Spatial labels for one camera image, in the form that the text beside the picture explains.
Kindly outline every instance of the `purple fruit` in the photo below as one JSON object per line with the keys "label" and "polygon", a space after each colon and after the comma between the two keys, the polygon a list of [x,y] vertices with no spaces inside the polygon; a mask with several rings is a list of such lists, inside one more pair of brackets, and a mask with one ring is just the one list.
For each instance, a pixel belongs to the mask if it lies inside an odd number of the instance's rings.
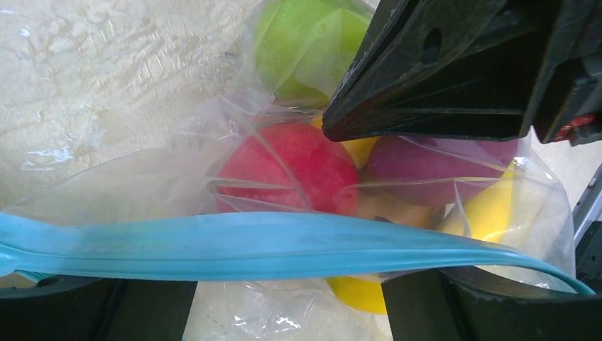
{"label": "purple fruit", "polygon": [[409,203],[441,206],[456,202],[456,194],[465,201],[494,184],[512,163],[517,148],[518,140],[384,136],[372,149],[368,168],[374,178],[390,181],[390,189]]}

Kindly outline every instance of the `black object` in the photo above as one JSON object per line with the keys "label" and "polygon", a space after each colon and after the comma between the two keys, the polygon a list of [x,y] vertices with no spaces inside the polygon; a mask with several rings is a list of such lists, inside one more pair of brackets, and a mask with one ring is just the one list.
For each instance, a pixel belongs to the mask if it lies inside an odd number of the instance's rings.
{"label": "black object", "polygon": [[0,289],[10,341],[181,341],[197,284],[54,276]]}
{"label": "black object", "polygon": [[601,4],[381,0],[324,133],[602,139]]}
{"label": "black object", "polygon": [[476,267],[433,269],[383,284],[395,341],[602,340],[602,223],[577,248],[594,297],[525,285]]}

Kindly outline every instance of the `red apple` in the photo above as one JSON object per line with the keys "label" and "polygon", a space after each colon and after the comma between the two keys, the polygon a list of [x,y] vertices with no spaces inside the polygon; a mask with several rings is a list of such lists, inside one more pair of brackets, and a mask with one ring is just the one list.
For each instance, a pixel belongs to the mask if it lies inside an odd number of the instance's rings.
{"label": "red apple", "polygon": [[[372,149],[368,167],[375,179],[400,184],[390,189],[404,200],[414,205],[438,207],[455,202],[456,194],[460,200],[468,200],[494,184],[514,159],[517,147],[518,140],[384,136]],[[455,178],[480,179],[454,181]],[[425,183],[403,185],[421,181]]]}
{"label": "red apple", "polygon": [[261,137],[246,139],[219,171],[221,179],[249,181],[221,182],[219,212],[355,214],[358,173],[345,147],[303,123],[274,124],[259,133]]}

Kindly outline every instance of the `plum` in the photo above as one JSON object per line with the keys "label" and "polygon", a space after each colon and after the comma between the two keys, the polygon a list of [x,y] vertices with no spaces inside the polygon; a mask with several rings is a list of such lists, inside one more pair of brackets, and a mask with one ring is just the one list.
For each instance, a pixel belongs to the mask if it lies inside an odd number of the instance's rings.
{"label": "plum", "polygon": [[409,203],[437,207],[455,202],[456,192],[464,201],[496,183],[517,148],[518,140],[384,136],[370,153],[368,169],[377,180],[395,182],[390,189]]}
{"label": "plum", "polygon": [[358,173],[339,143],[303,123],[267,126],[246,139],[219,171],[219,212],[315,210],[354,215]]}

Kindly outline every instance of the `green fruit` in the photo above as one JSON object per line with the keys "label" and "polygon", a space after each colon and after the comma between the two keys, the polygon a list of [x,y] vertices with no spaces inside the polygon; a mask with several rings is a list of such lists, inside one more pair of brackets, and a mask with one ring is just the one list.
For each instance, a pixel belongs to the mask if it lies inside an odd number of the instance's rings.
{"label": "green fruit", "polygon": [[255,63],[278,99],[325,105],[354,60],[373,11],[354,0],[267,0]]}

